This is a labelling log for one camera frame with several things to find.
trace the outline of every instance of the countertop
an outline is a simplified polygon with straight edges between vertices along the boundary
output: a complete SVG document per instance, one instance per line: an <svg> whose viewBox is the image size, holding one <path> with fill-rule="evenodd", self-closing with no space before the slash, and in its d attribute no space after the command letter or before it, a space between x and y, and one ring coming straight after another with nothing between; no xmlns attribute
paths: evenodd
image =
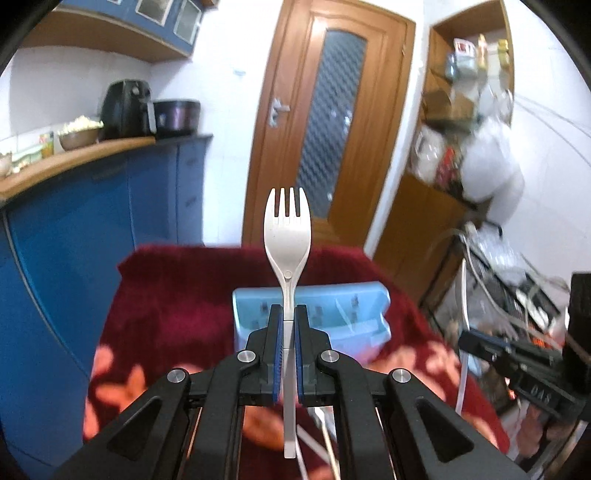
<svg viewBox="0 0 591 480"><path fill-rule="evenodd" d="M0 207L6 205L13 197L27 189L48 180L72 168L84 165L100 158L110 157L117 153L149 147L150 145L166 145L195 139L210 139L212 135L191 135L189 137L169 138L156 142L154 137L124 138L107 140L90 147L78 148L71 152L59 153L44 158L33 165L23 168L19 173L0 180Z"/></svg>

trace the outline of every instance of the fork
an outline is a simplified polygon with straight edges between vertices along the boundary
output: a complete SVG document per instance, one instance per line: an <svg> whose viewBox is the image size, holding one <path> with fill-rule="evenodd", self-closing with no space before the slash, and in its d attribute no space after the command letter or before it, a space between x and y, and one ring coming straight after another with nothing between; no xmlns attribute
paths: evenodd
<svg viewBox="0 0 591 480"><path fill-rule="evenodd" d="M300 216L296 216L296 197L290 189L290 212L285 214L285 189L281 189L279 216L275 216L275 189L267 200L264 222L265 251L283 293L283 423L284 457L296 458L296 349L294 330L294 295L312 239L310 208L300 189Z"/></svg>

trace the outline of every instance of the triangular cutout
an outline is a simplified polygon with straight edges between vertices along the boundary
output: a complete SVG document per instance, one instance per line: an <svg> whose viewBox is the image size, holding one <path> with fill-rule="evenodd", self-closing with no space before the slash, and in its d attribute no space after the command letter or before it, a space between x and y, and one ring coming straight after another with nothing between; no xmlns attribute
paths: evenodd
<svg viewBox="0 0 591 480"><path fill-rule="evenodd" d="M162 400L153 399L131 417L107 444L107 449L129 460L137 460L150 437Z"/></svg>
<svg viewBox="0 0 591 480"><path fill-rule="evenodd" d="M474 444L428 401L419 401L417 410L440 462L451 462L473 450Z"/></svg>

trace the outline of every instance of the metal screw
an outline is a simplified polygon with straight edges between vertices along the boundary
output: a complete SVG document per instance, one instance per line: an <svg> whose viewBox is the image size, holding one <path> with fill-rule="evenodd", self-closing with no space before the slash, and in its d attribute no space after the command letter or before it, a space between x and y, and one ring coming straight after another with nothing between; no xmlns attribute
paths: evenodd
<svg viewBox="0 0 591 480"><path fill-rule="evenodd" d="M405 370L404 368L397 368L392 372L392 377L398 383L406 383L410 381L411 374L408 370Z"/></svg>
<svg viewBox="0 0 591 480"><path fill-rule="evenodd" d="M170 372L168 372L168 375L166 375L166 378L168 379L169 382L171 383L180 383L184 380L185 378L185 372L176 368L174 370L171 370Z"/></svg>
<svg viewBox="0 0 591 480"><path fill-rule="evenodd" d="M335 352L334 350L325 350L320 354L320 358L325 362L332 364L340 358L340 355L338 352Z"/></svg>
<svg viewBox="0 0 591 480"><path fill-rule="evenodd" d="M243 350L242 352L238 353L238 359L243 364L249 364L256 358L256 353L250 350Z"/></svg>

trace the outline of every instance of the blue plastic container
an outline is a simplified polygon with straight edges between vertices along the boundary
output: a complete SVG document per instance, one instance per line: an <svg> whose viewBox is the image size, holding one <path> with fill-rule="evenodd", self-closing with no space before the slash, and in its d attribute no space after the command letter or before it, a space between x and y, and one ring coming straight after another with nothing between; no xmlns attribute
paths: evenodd
<svg viewBox="0 0 591 480"><path fill-rule="evenodd" d="M384 318L390 295L380 282L297 287L295 297L296 305L307 306L310 327L328 333L333 349L358 362L371 361L392 337ZM232 298L239 351L251 332L267 326L271 305L283 300L279 287L238 288Z"/></svg>

